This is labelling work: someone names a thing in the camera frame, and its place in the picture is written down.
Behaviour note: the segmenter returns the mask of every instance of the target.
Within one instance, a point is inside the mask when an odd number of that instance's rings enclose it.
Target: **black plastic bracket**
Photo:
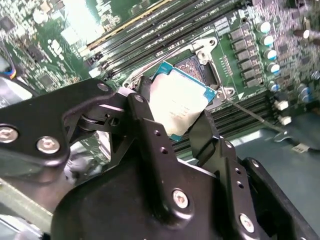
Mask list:
[[[154,121],[148,101],[139,94],[128,96],[140,148],[146,181],[157,216],[170,228],[184,228],[195,214],[193,197],[179,166],[164,126]],[[181,208],[174,201],[174,191],[183,192],[187,206]]]
[[[269,236],[276,235],[278,240],[319,239],[259,161],[247,157],[241,165],[249,176],[258,222]]]
[[[230,239],[258,240],[258,222],[251,198],[246,170],[238,163],[234,146],[219,136],[212,116],[204,111],[189,132],[192,154],[199,160],[199,167],[219,179],[221,196],[228,213],[225,220],[230,229],[224,234]]]

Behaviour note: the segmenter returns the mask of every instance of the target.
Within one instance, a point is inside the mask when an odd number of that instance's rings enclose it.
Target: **gray surface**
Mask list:
[[[293,120],[290,132],[304,144],[320,149],[319,123],[320,116],[308,113]],[[296,153],[286,142],[273,142],[274,135],[262,129],[232,143],[240,158],[253,157],[263,164],[320,236],[320,154]]]

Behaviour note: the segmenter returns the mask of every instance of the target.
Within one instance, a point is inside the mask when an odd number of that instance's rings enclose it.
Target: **green circuit board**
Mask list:
[[[293,114],[299,114],[306,104],[298,91],[301,84],[309,88],[310,99],[320,97],[320,51],[311,43],[320,37],[316,32],[319,19],[313,18],[320,4],[308,4],[299,8],[289,7],[286,0],[0,0],[0,39],[19,76],[45,94],[90,77],[116,88],[133,71],[157,59],[188,71],[196,56],[190,50],[178,50],[214,37],[217,46],[210,54],[223,86],[235,90],[233,101],[250,99],[275,83],[287,93]],[[271,25],[267,35],[274,39],[272,46],[262,44],[266,34],[258,31],[261,22]],[[246,36],[231,37],[243,26],[252,36],[259,67],[250,82],[237,58],[240,50],[235,49],[235,43]],[[310,38],[294,36],[295,29],[311,30]],[[265,58],[269,49],[277,52],[275,60]],[[268,70],[272,63],[280,66],[279,72]],[[144,75],[152,76],[159,64]],[[202,78],[204,66],[195,63],[192,67],[199,69],[196,76]],[[106,161],[96,137],[83,145]]]

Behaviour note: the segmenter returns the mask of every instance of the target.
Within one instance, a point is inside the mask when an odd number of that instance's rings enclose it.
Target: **chip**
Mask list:
[[[230,32],[229,36],[231,40],[237,40],[239,38],[242,38],[243,36],[246,36],[249,34],[249,25],[244,24],[240,28]]]
[[[265,7],[268,7],[269,5],[271,5],[273,3],[273,0],[263,0],[263,5]]]
[[[249,71],[243,72],[242,75],[245,79],[251,79],[256,75],[256,72],[255,70],[251,69]]]
[[[309,56],[306,56],[304,58],[301,59],[301,64],[302,65],[306,65],[310,62],[310,57]]]
[[[236,40],[236,39],[239,39],[243,36],[243,33],[242,33],[242,29],[241,28],[238,28],[232,32],[230,32],[230,39],[231,40]]]
[[[291,15],[292,15],[292,19],[300,18],[300,12],[299,11],[294,11]]]
[[[235,51],[244,50],[244,49],[246,49],[247,47],[249,47],[249,46],[251,46],[253,44],[252,40],[253,40],[253,37],[251,35],[246,36],[244,39],[234,42],[232,44],[233,45],[233,49]]]
[[[251,67],[252,67],[251,60],[244,61],[243,63],[240,64],[240,68],[242,70],[247,70],[247,69],[250,69]]]
[[[236,58],[239,61],[243,61],[243,60],[249,59],[250,58],[249,51],[244,50],[244,51],[239,52],[238,54],[236,54]]]
[[[42,77],[39,78],[39,82],[46,88],[49,87],[50,85],[52,85],[54,83],[54,81],[52,80],[52,78],[48,75],[45,74]]]
[[[2,28],[6,33],[15,28],[15,24],[11,21],[8,16],[4,16],[0,19],[0,28]]]
[[[288,45],[284,44],[278,47],[279,53],[280,54],[285,54],[288,51]]]
[[[42,52],[33,44],[26,48],[27,53],[37,63],[41,62],[45,57]]]
[[[255,86],[259,86],[261,84],[261,80],[259,78],[254,78],[252,80],[246,81],[245,84],[248,88],[252,88]]]
[[[240,50],[243,50],[246,48],[246,41],[245,40],[240,40],[240,41],[237,41],[233,44],[233,48],[234,50],[236,51],[240,51]]]

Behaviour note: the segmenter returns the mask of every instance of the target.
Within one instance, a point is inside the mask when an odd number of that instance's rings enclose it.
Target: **cable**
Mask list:
[[[20,87],[22,87],[23,89],[27,90],[29,93],[32,94],[32,97],[37,97],[40,96],[40,93],[37,92],[36,90],[32,89],[31,87],[29,87],[27,84],[23,83],[22,81],[20,81],[19,79],[17,79],[16,77],[11,79],[8,75],[3,74],[0,72],[0,77],[4,78],[6,80],[9,80],[17,85],[19,85]]]
[[[19,79],[16,78],[17,70],[15,68],[14,61],[12,60],[12,58],[10,56],[10,53],[9,53],[9,51],[8,51],[6,45],[4,44],[3,41],[0,41],[0,47],[4,50],[5,54],[7,55],[7,58],[9,59],[9,63],[10,63],[10,66],[11,66],[11,70],[10,71],[0,72],[0,77],[5,78],[7,80],[10,80],[13,83],[15,83],[15,84],[19,85],[20,87],[24,88],[29,93],[31,93],[33,97],[39,96],[40,94],[37,91],[35,91],[31,87],[29,87],[27,84],[23,83],[22,81],[20,81]]]
[[[15,68],[14,61],[12,60],[12,58],[10,56],[10,53],[9,53],[9,51],[8,51],[6,45],[4,44],[3,41],[0,41],[0,47],[4,50],[7,58],[9,59],[9,64],[10,64],[10,67],[11,67],[10,71],[2,72],[2,74],[8,75],[9,78],[12,80],[17,75],[17,70]]]
[[[16,77],[11,79],[11,81],[13,83],[19,85],[20,87],[24,88],[25,90],[27,90],[29,93],[31,93],[33,98],[40,96],[39,92],[37,92],[36,90],[32,89],[31,87],[29,87],[27,84],[23,83],[22,81],[20,81]]]
[[[261,116],[253,113],[252,111],[249,111],[248,109],[245,109],[244,107],[242,107],[241,105],[239,105],[238,103],[235,103],[234,101],[232,101],[229,98],[226,98],[226,100],[231,103],[232,105],[234,105],[236,108],[240,109],[241,111],[245,112],[246,114],[249,114],[250,116],[252,116],[253,118],[257,119],[259,122],[261,122],[262,124],[266,125],[268,128],[273,129],[275,131],[277,131],[278,133],[286,133],[287,131],[285,129],[283,129],[282,127],[273,125],[272,123],[268,122],[267,120],[263,119]]]

